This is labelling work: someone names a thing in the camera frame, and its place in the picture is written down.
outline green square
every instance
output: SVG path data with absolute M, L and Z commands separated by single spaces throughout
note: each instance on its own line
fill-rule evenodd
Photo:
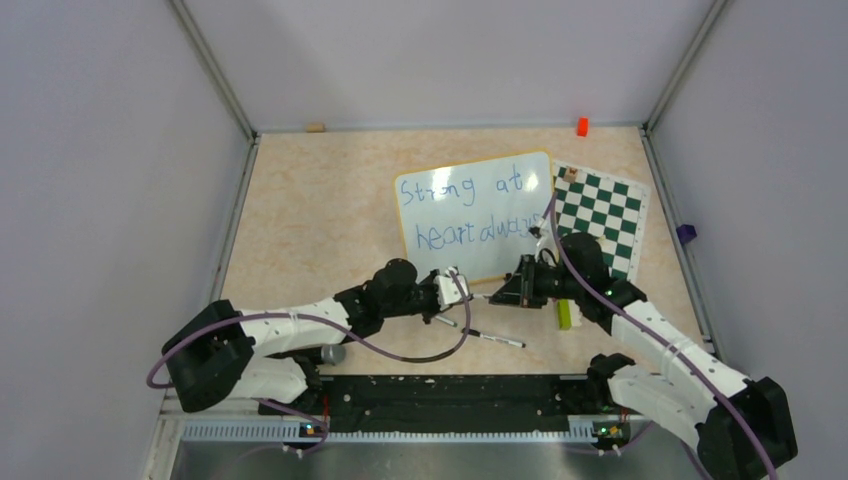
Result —
M 619 257 L 630 258 L 630 255 L 633 254 L 633 247 L 628 247 L 627 245 L 617 245 L 615 247 L 615 254 Z
M 633 222 L 628 222 L 627 220 L 622 220 L 621 231 L 627 233 L 636 233 L 636 224 Z
M 578 218 L 574 221 L 574 230 L 578 232 L 586 233 L 589 231 L 589 222 L 583 220 L 582 218 Z
M 611 240 L 613 242 L 617 242 L 618 241 L 618 230 L 615 230 L 615 229 L 609 228 L 609 227 L 605 228 L 604 229 L 604 238 L 606 238 L 607 240 Z

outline wooden block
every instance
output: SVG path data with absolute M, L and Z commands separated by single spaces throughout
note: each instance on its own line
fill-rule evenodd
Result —
M 565 171 L 565 181 L 568 183 L 577 183 L 577 173 L 579 171 L 574 167 L 568 167 Z
M 327 129 L 324 127 L 323 123 L 307 123 L 306 124 L 306 133 L 324 133 Z

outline table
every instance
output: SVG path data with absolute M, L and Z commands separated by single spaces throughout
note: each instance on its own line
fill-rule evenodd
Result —
M 395 213 L 401 172 L 516 151 L 547 149 L 554 160 L 584 165 L 652 189 L 637 286 L 675 326 L 698 341 L 689 300 L 656 186 L 636 127 L 459 129 L 264 134 L 236 234 L 222 298 L 237 309 L 312 303 L 371 278 L 404 255 Z M 497 284 L 475 285 L 486 293 Z M 451 317 L 463 321 L 461 309 Z M 453 356 L 408 364 L 348 345 L 328 374 L 585 373 L 598 353 L 641 357 L 585 322 L 558 330 L 552 306 L 532 311 L 472 303 L 474 328 L 527 343 L 521 349 L 470 337 Z M 373 343 L 405 356 L 441 352 L 459 330 L 419 318 L 386 320 Z

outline chessboard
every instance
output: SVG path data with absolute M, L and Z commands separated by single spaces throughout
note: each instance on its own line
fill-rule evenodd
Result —
M 576 178 L 567 181 L 569 168 Z M 648 215 L 648 186 L 591 168 L 554 165 L 557 235 L 585 232 L 599 239 L 612 276 L 636 279 Z

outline metal frame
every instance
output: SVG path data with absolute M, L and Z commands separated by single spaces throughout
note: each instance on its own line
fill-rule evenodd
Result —
M 247 197 L 248 186 L 250 184 L 253 167 L 256 162 L 260 134 L 251 126 L 247 114 L 241 107 L 232 86 L 224 75 L 220 64 L 215 59 L 209 44 L 205 40 L 188 7 L 185 5 L 184 0 L 166 0 L 166 2 L 171 8 L 175 19 L 186 34 L 187 41 L 194 50 L 201 67 L 208 75 L 210 83 L 214 86 L 230 116 L 250 143 L 250 148 L 245 159 L 245 166 L 239 181 L 237 195 L 229 217 L 224 245 L 222 246 L 216 273 L 209 290 L 208 300 L 212 301 L 220 297 L 224 285 L 233 245 L 235 243 L 236 232 L 238 230 L 238 224 L 241 219 L 242 209 Z M 680 63 L 669 79 L 669 82 L 663 89 L 663 92 L 651 111 L 649 118 L 643 125 L 641 125 L 640 128 L 640 135 L 645 149 L 645 154 L 648 159 L 648 165 L 650 166 L 654 182 L 657 186 L 660 204 L 666 215 L 674 249 L 683 271 L 684 280 L 689 291 L 698 324 L 702 333 L 705 334 L 704 338 L 713 342 L 716 341 L 716 337 L 709 321 L 709 308 L 701 296 L 700 285 L 702 284 L 702 281 L 697 274 L 697 262 L 692 253 L 686 250 L 677 238 L 674 225 L 681 223 L 679 207 L 675 202 L 674 195 L 669 187 L 662 159 L 657 154 L 653 135 L 656 128 L 662 121 L 663 115 L 668 110 L 670 103 L 674 99 L 678 89 L 682 85 L 682 82 L 686 79 L 692 66 L 696 63 L 698 55 L 707 39 L 712 34 L 716 22 L 721 18 L 722 14 L 726 12 L 726 7 L 730 3 L 731 0 L 715 0 L 713 2 L 706 18 L 699 27 L 689 47 L 686 49 Z M 715 353 L 717 356 L 720 355 L 720 350 L 721 349 L 718 348 L 718 345 L 716 345 Z M 210 411 L 203 414 L 193 414 L 190 420 L 188 415 L 183 413 L 179 408 L 179 403 L 174 392 L 168 390 L 163 399 L 160 416 L 156 424 L 156 429 L 154 431 L 152 444 L 148 453 L 147 463 L 145 465 L 142 478 L 144 480 L 166 480 L 170 478 L 176 461 L 180 441 L 186 431 L 187 425 L 193 425 L 192 422 L 202 423 L 210 420 L 218 422 L 235 420 L 236 422 L 241 422 L 248 420 L 250 417 L 256 418 L 255 402 L 250 400 L 236 400 L 230 403 L 224 402 L 224 404 L 218 405 L 214 409 L 210 409 Z M 591 422 L 592 420 L 604 421 L 605 418 L 604 416 L 575 416 L 574 420 L 579 425 L 581 424 L 580 422 Z M 528 438 L 522 437 L 518 440 L 528 441 Z

